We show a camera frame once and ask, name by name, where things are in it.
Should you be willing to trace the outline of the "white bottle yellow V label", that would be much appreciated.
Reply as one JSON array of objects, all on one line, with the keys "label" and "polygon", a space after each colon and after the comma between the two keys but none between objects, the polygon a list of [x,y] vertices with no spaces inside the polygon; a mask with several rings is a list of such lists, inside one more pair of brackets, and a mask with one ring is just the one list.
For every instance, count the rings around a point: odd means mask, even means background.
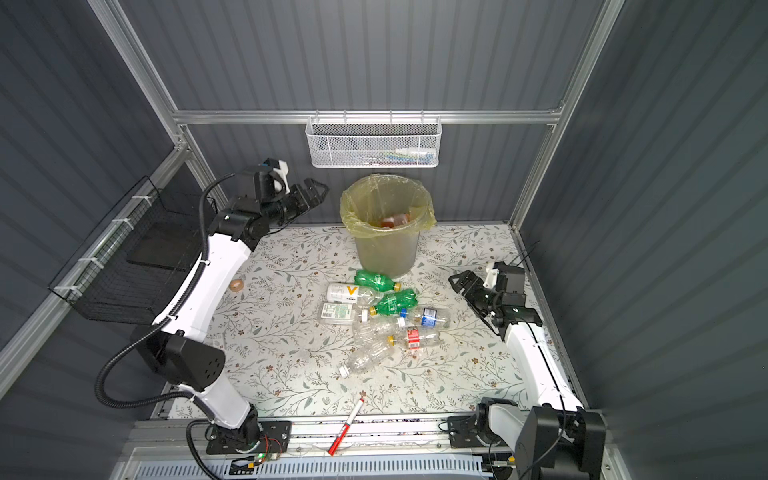
[{"label": "white bottle yellow V label", "polygon": [[384,294],[370,287],[348,283],[331,283],[326,291],[328,302],[354,304],[361,307],[376,305]]}]

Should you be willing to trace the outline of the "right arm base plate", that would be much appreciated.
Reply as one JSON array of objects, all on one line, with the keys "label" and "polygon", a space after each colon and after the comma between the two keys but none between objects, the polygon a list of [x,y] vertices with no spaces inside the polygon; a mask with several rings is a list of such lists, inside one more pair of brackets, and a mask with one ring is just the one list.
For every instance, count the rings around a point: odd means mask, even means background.
[{"label": "right arm base plate", "polygon": [[480,421],[476,414],[450,416],[446,421],[450,446],[460,448],[508,448],[509,445],[493,433],[485,420]]}]

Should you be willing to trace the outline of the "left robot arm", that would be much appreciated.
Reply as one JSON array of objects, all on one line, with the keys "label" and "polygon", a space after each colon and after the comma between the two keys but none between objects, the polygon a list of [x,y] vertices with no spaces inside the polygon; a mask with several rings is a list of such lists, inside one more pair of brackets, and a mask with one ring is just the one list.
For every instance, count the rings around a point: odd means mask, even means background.
[{"label": "left robot arm", "polygon": [[228,451],[262,445],[258,413],[225,372],[225,354],[205,344],[213,314],[260,240],[321,205],[329,188],[314,179],[272,190],[258,187],[234,197],[204,230],[207,245],[179,291],[147,328],[135,333],[150,368],[192,400]]}]

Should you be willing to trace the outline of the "clear bottle green white label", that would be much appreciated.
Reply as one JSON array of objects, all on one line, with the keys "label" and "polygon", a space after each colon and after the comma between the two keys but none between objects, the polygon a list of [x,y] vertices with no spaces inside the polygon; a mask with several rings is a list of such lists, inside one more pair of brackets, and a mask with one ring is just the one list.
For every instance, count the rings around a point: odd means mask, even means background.
[{"label": "clear bottle green white label", "polygon": [[325,302],[320,310],[320,321],[331,325],[366,323],[369,312],[354,304]]}]

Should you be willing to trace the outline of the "clear bottle blue label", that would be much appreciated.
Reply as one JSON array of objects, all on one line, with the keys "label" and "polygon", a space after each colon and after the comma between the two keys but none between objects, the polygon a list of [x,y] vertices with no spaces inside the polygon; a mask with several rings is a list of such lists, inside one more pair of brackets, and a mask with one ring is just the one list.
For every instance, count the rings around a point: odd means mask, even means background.
[{"label": "clear bottle blue label", "polygon": [[434,307],[414,307],[402,309],[398,320],[402,326],[418,326],[441,329],[450,324],[450,316],[444,309]]}]

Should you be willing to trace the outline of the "clear crushed bottle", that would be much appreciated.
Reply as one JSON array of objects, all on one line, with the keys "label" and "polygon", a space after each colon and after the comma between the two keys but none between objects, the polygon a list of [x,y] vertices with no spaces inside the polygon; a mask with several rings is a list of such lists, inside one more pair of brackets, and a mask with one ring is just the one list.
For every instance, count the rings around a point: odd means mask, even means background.
[{"label": "clear crushed bottle", "polygon": [[390,336],[396,336],[406,327],[406,321],[402,317],[372,317],[354,326],[353,338],[362,343],[386,340]]}]

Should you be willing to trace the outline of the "clear bottle white cap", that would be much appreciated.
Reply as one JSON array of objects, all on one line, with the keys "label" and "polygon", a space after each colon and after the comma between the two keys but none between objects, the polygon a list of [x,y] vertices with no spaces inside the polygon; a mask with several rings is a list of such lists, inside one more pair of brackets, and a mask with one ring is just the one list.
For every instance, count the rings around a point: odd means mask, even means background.
[{"label": "clear bottle white cap", "polygon": [[364,345],[338,367],[338,372],[342,378],[348,378],[352,374],[367,371],[390,357],[394,350],[394,346],[387,342]]}]

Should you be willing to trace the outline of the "red yellow label bottle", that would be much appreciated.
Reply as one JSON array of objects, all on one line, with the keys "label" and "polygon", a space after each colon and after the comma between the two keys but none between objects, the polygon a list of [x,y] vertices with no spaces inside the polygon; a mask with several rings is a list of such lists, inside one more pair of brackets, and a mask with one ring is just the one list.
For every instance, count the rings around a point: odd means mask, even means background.
[{"label": "red yellow label bottle", "polygon": [[407,225],[411,221],[411,215],[409,213],[395,214],[389,217],[382,218],[379,221],[381,228],[394,229]]}]

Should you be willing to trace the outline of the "clear bottle red label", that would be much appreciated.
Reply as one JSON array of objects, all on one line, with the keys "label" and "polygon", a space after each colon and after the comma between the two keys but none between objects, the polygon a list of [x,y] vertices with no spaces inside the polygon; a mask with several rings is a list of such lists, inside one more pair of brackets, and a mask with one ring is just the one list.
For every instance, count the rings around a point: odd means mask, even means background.
[{"label": "clear bottle red label", "polygon": [[400,346],[409,350],[439,346],[441,338],[438,331],[426,328],[407,328],[386,337],[389,345]]}]

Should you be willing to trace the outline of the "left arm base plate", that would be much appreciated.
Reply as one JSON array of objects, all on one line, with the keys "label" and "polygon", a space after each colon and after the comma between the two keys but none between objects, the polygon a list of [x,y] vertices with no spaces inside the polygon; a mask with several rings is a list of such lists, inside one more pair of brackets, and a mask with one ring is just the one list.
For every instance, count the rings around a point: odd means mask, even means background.
[{"label": "left arm base plate", "polygon": [[254,421],[239,429],[215,424],[205,432],[208,455],[282,454],[287,450],[293,424],[289,421]]}]

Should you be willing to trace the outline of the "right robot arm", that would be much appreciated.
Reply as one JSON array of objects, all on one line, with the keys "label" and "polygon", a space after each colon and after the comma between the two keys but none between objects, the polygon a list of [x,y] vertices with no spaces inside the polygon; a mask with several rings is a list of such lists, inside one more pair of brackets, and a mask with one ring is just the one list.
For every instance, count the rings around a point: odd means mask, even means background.
[{"label": "right robot arm", "polygon": [[454,449],[510,448],[515,479],[598,479],[607,429],[584,408],[558,369],[539,313],[527,306],[525,272],[496,262],[486,276],[466,270],[450,276],[452,289],[510,350],[528,394],[529,408],[484,397],[469,416],[447,420]]}]

